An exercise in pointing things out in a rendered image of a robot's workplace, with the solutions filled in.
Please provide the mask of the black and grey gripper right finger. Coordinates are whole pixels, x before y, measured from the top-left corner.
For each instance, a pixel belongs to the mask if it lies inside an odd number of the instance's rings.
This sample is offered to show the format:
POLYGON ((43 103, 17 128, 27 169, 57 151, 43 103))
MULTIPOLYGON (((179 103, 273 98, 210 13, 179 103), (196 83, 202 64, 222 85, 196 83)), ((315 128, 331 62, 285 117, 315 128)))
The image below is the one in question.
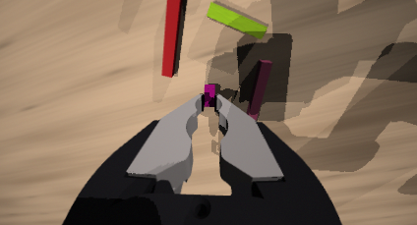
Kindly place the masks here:
POLYGON ((248 183, 252 197, 275 202, 308 225, 342 225, 325 188, 304 160, 263 122, 214 95, 220 141, 219 171, 231 187, 248 183), (220 110, 220 114, 219 114, 220 110))

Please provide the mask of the pink rod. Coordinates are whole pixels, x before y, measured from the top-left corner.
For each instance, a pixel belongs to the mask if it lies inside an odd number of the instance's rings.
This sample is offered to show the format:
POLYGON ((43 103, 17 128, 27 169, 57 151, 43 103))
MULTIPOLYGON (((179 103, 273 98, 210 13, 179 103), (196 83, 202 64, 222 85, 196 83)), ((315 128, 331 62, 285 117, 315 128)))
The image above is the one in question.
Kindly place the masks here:
POLYGON ((271 70, 272 62, 268 60, 259 60, 255 80, 249 100, 247 113, 257 121, 263 96, 268 83, 268 77, 271 70))

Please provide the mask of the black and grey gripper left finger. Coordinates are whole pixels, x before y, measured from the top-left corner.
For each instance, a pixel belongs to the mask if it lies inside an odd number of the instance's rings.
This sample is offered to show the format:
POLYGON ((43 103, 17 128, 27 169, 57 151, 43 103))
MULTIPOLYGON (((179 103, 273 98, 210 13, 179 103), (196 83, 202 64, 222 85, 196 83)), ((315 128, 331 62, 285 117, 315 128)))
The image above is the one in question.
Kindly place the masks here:
POLYGON ((174 193, 181 194, 194 162, 190 139, 204 108, 201 93, 120 146, 89 178, 62 225, 87 225, 122 200, 153 194, 160 180, 169 181, 174 193))

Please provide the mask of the lime green rod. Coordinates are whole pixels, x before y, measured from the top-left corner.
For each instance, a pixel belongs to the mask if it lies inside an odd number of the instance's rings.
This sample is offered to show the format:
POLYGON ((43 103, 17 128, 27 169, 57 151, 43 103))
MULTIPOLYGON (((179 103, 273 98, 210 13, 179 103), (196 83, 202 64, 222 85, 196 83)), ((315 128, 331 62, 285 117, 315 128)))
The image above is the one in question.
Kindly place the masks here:
POLYGON ((267 27, 210 2, 207 17, 262 39, 267 27))

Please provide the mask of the magenta rod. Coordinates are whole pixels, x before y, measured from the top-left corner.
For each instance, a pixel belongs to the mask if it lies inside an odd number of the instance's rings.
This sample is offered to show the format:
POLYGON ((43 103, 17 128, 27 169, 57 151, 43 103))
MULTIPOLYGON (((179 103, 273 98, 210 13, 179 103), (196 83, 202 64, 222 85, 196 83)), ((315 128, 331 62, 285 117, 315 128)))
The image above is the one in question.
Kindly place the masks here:
POLYGON ((214 107, 214 84, 205 84, 205 107, 214 107))

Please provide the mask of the red rod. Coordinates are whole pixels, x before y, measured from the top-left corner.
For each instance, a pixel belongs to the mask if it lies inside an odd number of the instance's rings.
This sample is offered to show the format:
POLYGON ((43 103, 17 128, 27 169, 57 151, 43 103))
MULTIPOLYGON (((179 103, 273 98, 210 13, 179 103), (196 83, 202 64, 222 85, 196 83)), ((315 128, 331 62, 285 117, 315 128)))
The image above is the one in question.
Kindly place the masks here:
POLYGON ((183 0, 167 0, 162 75, 172 78, 175 72, 178 36, 183 0))

